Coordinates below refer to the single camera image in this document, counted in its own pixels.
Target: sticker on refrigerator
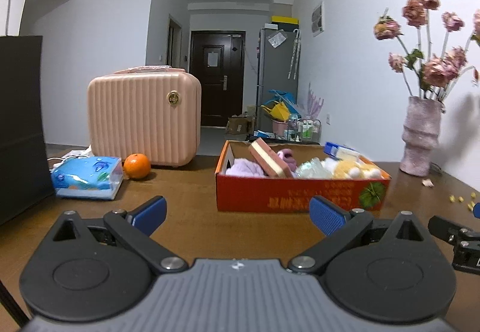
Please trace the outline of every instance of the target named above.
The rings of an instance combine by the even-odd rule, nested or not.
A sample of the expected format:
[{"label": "sticker on refrigerator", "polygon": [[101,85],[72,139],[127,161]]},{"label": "sticker on refrigerator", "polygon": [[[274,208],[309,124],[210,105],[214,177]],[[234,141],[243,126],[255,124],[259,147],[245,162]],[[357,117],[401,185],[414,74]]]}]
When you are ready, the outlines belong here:
[{"label": "sticker on refrigerator", "polygon": [[286,41],[286,39],[287,37],[284,34],[282,34],[280,31],[277,33],[273,33],[268,37],[268,41],[270,42],[270,44],[274,49],[279,47],[283,42]]}]

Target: yellow plush toy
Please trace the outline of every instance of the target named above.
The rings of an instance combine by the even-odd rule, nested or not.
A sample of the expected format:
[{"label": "yellow plush toy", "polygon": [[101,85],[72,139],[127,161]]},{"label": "yellow plush toy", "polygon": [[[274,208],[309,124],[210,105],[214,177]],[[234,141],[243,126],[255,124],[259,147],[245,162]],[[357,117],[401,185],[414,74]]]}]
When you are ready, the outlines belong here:
[{"label": "yellow plush toy", "polygon": [[326,166],[324,165],[326,169],[332,170],[332,178],[382,178],[382,172],[373,164],[364,164],[350,160],[327,160],[333,161]]}]

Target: yellow box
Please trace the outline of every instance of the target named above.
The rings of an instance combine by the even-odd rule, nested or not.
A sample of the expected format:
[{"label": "yellow box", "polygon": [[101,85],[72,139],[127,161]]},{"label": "yellow box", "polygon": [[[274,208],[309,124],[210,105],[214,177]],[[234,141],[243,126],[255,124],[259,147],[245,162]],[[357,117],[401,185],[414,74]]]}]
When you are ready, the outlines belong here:
[{"label": "yellow box", "polygon": [[298,24],[299,20],[294,17],[272,16],[272,22]]}]

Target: red cardboard box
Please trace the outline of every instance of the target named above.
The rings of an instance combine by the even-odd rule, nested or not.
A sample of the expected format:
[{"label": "red cardboard box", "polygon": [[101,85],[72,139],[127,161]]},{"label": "red cardboard box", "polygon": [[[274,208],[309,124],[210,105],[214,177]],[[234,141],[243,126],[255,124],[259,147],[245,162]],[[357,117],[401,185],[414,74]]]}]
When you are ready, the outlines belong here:
[{"label": "red cardboard box", "polygon": [[[379,210],[390,183],[390,175],[382,170],[384,179],[298,179],[298,178],[241,178],[225,175],[235,158],[253,161],[247,142],[226,141],[215,171],[217,209],[251,213],[306,212],[310,199],[322,195],[344,210],[360,207]],[[276,152],[289,148],[297,160],[304,163],[314,157],[323,160],[327,155],[318,145],[269,145]],[[363,162],[372,162],[361,157]]]}]

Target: suitcase handle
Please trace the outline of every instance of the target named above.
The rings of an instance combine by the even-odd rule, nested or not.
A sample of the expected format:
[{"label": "suitcase handle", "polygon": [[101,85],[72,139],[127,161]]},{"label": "suitcase handle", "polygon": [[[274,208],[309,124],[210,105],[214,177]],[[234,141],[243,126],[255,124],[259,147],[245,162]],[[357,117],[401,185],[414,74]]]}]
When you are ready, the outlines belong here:
[{"label": "suitcase handle", "polygon": [[114,74],[130,74],[130,73],[158,73],[158,72],[185,72],[185,69],[176,69],[168,65],[154,65],[154,66],[138,66],[130,67],[126,70],[120,70]]}]

